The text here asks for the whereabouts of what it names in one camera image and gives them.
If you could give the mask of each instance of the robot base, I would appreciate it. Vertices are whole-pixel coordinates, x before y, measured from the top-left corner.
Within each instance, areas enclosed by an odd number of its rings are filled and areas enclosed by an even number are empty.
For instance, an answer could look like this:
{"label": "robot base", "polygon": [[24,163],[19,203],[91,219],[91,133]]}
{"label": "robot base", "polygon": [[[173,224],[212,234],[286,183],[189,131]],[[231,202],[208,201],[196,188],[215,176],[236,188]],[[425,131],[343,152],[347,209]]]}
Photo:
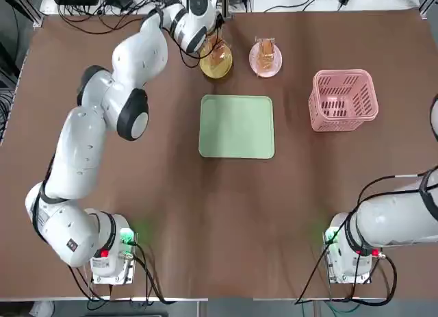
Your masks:
{"label": "robot base", "polygon": [[[333,218],[330,227],[322,236],[324,247],[326,243],[333,238],[334,233],[339,229],[346,217],[347,213],[340,213]],[[336,238],[334,238],[333,244],[328,247],[325,256],[329,283],[354,283],[358,256],[358,253],[354,252],[348,245],[345,232],[340,231],[336,235]],[[366,257],[361,256],[357,269],[357,284],[371,282],[371,265],[371,255]]]}
{"label": "robot base", "polygon": [[133,283],[135,261],[128,257],[134,246],[126,243],[136,241],[137,235],[128,222],[119,214],[112,215],[116,221],[116,239],[107,257],[93,257],[90,260],[93,284],[124,285]]}

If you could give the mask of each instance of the brown table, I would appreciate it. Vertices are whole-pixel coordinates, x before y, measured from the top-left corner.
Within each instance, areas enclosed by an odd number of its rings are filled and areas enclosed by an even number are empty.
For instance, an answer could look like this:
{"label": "brown table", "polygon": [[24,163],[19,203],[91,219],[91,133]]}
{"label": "brown table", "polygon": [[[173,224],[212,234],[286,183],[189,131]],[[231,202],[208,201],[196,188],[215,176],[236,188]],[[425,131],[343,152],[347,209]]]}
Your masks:
{"label": "brown table", "polygon": [[[96,21],[84,24],[103,30]],[[28,190],[44,176],[85,67],[111,67],[114,47],[138,23],[92,36],[56,16],[36,31],[0,148],[0,298],[81,296],[67,267],[34,233]],[[428,124],[438,91],[438,54],[428,23],[402,12],[238,14],[226,27],[234,66],[210,81],[184,67],[169,41],[169,61],[146,85],[151,122],[137,142],[109,134],[99,184],[84,207],[119,212],[151,244],[167,297],[296,298],[336,212],[350,210],[362,186],[388,174],[437,163]],[[275,37],[283,68],[257,78],[248,52]],[[380,112],[349,133],[318,134],[309,123],[312,77],[323,68],[364,68]],[[267,95],[274,104],[273,159],[215,160],[198,153],[205,94]],[[438,246],[387,250],[398,267],[398,297],[437,298]],[[306,297],[327,297],[321,265]],[[335,287],[344,296],[349,287]],[[144,275],[114,290],[144,296]],[[357,295],[384,297],[382,277]]]}

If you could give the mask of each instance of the plastic basket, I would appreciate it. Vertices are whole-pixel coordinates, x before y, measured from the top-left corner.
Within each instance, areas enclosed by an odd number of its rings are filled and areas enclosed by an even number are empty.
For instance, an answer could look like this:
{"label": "plastic basket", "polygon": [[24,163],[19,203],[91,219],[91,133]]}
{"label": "plastic basket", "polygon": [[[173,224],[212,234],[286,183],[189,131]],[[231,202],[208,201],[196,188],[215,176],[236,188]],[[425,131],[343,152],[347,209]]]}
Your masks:
{"label": "plastic basket", "polygon": [[352,131],[378,113],[372,78],[361,69],[319,71],[309,98],[315,131]]}

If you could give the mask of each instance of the robotic arm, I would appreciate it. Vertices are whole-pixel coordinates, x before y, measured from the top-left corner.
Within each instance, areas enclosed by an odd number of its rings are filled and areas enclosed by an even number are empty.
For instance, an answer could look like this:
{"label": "robotic arm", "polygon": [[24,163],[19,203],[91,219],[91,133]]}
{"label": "robotic arm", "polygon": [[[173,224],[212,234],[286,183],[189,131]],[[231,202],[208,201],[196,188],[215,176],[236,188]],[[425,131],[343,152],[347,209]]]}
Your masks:
{"label": "robotic arm", "polygon": [[[438,95],[430,109],[430,126],[438,140],[437,101]],[[393,194],[366,200],[355,213],[337,214],[332,220],[324,234],[325,242],[334,240],[326,256],[331,283],[367,281],[373,249],[375,256],[377,248],[438,242],[438,207],[435,204],[438,202],[438,167],[418,175],[396,177],[418,177],[420,180]],[[344,222],[344,228],[334,238]]]}
{"label": "robotic arm", "polygon": [[112,55],[113,72],[100,66],[86,69],[81,79],[78,107],[70,111],[62,128],[48,175],[26,197],[34,228],[69,266],[91,260],[99,278],[124,281],[133,240],[128,222],[120,215],[83,210],[77,200],[96,185],[106,131],[125,140],[137,140],[149,119],[143,87],[164,69],[167,59],[165,29],[186,52],[198,51],[216,23],[210,0],[179,0],[152,5],[140,32],[121,42]]}

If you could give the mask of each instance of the green tray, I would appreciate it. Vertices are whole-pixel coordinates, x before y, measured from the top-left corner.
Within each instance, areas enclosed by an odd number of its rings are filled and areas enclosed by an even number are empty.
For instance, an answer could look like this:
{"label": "green tray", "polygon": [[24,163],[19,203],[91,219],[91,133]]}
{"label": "green tray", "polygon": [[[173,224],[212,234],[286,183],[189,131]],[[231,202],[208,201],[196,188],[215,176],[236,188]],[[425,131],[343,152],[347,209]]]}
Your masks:
{"label": "green tray", "polygon": [[199,153],[203,157],[267,160],[274,152],[269,97],[207,94],[202,98]]}

